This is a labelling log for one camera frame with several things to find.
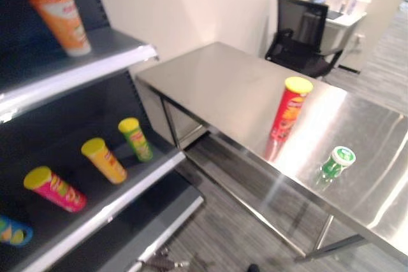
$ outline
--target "green chip canister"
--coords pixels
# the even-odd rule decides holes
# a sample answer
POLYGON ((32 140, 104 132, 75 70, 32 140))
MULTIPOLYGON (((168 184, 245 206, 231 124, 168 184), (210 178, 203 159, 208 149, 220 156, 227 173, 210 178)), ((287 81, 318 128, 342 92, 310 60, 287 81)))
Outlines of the green chip canister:
POLYGON ((139 161, 146 162, 152 159, 153 153, 146 137, 140 129, 139 120, 134 117, 125 118, 119 122, 119 131, 125 136, 127 143, 132 147, 139 161))

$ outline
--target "blue chip canister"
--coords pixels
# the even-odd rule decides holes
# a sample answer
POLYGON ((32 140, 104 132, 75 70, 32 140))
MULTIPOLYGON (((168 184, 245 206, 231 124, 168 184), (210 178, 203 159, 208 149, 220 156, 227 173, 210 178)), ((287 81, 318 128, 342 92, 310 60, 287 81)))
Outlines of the blue chip canister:
POLYGON ((22 247, 33 237, 33 229, 23 223, 0 215, 0 242, 22 247))

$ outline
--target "shoe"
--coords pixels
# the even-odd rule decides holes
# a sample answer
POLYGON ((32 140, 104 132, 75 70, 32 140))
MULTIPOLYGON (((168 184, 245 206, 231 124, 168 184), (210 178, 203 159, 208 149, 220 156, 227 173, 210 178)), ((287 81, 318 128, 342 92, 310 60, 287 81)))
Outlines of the shoe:
POLYGON ((257 264, 251 264, 251 265, 248 267, 247 272, 260 272, 260 270, 259 270, 259 267, 258 267, 257 264))

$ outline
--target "pringles can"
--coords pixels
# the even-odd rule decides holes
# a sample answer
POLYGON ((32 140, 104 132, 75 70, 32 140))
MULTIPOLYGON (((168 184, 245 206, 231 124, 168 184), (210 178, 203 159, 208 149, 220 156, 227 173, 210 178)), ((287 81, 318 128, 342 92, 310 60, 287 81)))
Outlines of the pringles can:
POLYGON ((343 170, 356 161, 356 154, 347 147, 337 146, 332 151, 328 160, 321 166, 323 178, 336 178, 343 170))
POLYGON ((82 145, 84 154, 113 184, 122 183, 128 174, 116 157, 109 151, 102 138, 92 138, 82 145))
POLYGON ((86 197, 47 166, 31 170, 24 178, 24 187, 43 196, 69 212, 77 212, 84 208, 86 197))
POLYGON ((33 237, 33 229, 21 222, 0 215, 0 242, 22 247, 33 237))
POLYGON ((285 80, 285 90, 270 131, 273 140, 284 142, 295 124, 303 102, 313 89, 312 82, 299 76, 285 80))
POLYGON ((72 57, 91 51, 75 0, 29 0, 65 52, 72 57))
POLYGON ((131 146, 139 161, 146 162, 152 159, 153 153, 142 129, 140 129, 139 120, 134 117, 125 118, 119 122, 118 128, 126 138, 127 143, 131 146))

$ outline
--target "shelf edge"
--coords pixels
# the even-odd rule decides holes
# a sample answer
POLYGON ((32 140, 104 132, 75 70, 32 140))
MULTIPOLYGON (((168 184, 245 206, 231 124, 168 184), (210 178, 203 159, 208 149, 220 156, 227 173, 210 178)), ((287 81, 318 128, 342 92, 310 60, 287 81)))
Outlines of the shelf edge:
POLYGON ((177 229, 197 210, 204 202, 204 198, 199 196, 193 203, 178 216, 176 220, 165 230, 149 247, 146 248, 138 258, 139 261, 148 261, 154 253, 175 233, 177 229))
POLYGON ((78 229, 73 231, 68 237, 65 237, 58 244, 53 246, 47 253, 39 256, 34 262, 26 266, 21 272, 42 272, 49 268, 58 259, 76 247, 81 241, 86 239, 90 234, 97 231, 101 226, 111 222, 123 208, 131 201, 136 199, 151 185, 156 183, 165 174, 170 172, 178 163, 186 158, 183 152, 178 152, 171 159, 159 166, 153 173, 138 182, 135 186, 123 193, 116 200, 105 206, 99 213, 82 224, 78 229))
POLYGON ((26 111, 29 106, 40 101, 155 56, 157 52, 152 45, 139 46, 133 50, 0 93, 0 123, 11 120, 26 111))
POLYGON ((143 263, 147 262, 174 233, 181 227, 181 225, 204 203, 204 198, 198 196, 174 221, 171 225, 162 232, 156 240, 150 244, 146 250, 137 258, 135 263, 128 267, 126 272, 137 272, 143 268, 143 263))

